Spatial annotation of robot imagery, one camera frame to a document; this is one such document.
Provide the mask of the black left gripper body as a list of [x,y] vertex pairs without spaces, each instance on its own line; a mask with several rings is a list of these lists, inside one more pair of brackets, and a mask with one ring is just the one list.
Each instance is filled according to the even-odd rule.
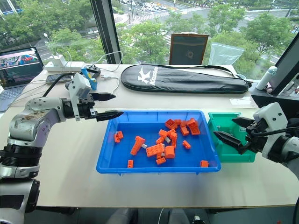
[[84,99],[78,100],[78,111],[80,118],[94,119],[96,118],[97,112],[94,110],[95,102],[92,95],[87,95]]

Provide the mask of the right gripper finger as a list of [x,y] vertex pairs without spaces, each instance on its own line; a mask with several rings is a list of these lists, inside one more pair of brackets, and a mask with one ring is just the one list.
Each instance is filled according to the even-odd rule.
[[233,147],[239,154],[244,154],[247,151],[242,142],[224,131],[213,131],[214,135],[223,143]]
[[239,125],[240,127],[248,127],[254,123],[253,119],[246,118],[246,117],[236,117],[233,118],[232,121]]

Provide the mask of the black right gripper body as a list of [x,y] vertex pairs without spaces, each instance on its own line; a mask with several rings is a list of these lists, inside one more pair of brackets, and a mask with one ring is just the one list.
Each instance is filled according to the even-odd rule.
[[259,121],[254,121],[250,126],[246,128],[247,135],[245,140],[245,149],[250,150],[254,153],[262,152],[265,143],[267,142],[266,136],[257,136],[258,133],[265,132],[267,128],[267,123],[265,119]]

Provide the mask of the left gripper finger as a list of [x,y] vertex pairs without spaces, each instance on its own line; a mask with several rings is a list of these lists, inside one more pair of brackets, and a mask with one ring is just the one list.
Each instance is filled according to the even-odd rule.
[[124,113],[123,111],[118,111],[118,110],[110,110],[110,111],[101,112],[96,115],[96,120],[98,122],[105,121],[105,120],[111,120],[111,119],[121,116],[123,113]]
[[116,97],[112,93],[91,93],[91,96],[94,101],[108,101]]

